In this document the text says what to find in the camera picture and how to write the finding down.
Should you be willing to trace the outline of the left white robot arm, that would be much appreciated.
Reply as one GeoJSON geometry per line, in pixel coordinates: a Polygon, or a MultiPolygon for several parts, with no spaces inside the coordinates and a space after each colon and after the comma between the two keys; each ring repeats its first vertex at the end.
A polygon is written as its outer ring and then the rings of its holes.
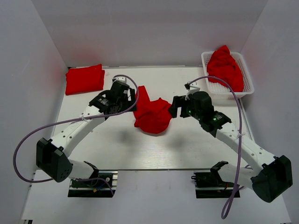
{"type": "Polygon", "coordinates": [[[88,186],[98,183],[99,170],[89,162],[70,160],[75,147],[95,127],[106,121],[106,115],[133,111],[135,90],[127,84],[126,78],[113,80],[110,90],[99,93],[89,102],[78,121],[71,122],[59,134],[49,140],[41,138],[36,146],[36,165],[56,182],[67,178],[83,179],[88,186]]]}

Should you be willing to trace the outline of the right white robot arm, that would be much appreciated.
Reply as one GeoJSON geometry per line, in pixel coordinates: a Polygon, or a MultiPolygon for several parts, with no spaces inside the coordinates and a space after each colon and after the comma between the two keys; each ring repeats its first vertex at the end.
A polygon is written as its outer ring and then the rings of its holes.
{"type": "Polygon", "coordinates": [[[249,165],[237,168],[220,161],[209,172],[192,176],[198,188],[222,187],[234,183],[253,190],[263,201],[270,203],[292,186],[292,164],[289,158],[266,151],[247,136],[241,135],[231,119],[218,112],[207,92],[196,91],[186,96],[174,96],[169,112],[173,118],[196,119],[202,129],[222,141],[249,165]]]}

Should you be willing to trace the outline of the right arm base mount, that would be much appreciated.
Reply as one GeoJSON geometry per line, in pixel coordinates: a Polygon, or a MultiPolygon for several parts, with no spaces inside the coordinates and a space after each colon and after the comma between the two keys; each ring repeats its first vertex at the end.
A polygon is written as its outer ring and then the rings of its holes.
{"type": "Polygon", "coordinates": [[[233,191],[233,183],[217,182],[210,172],[195,172],[191,180],[195,185],[197,199],[230,198],[233,191]]]}

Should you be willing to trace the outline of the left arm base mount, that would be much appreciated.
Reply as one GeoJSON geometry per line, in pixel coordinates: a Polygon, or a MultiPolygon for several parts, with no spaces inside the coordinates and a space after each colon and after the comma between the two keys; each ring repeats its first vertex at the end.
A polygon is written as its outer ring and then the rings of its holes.
{"type": "Polygon", "coordinates": [[[71,179],[68,197],[70,198],[112,198],[116,191],[118,172],[100,171],[99,178],[103,180],[76,181],[71,179]]]}

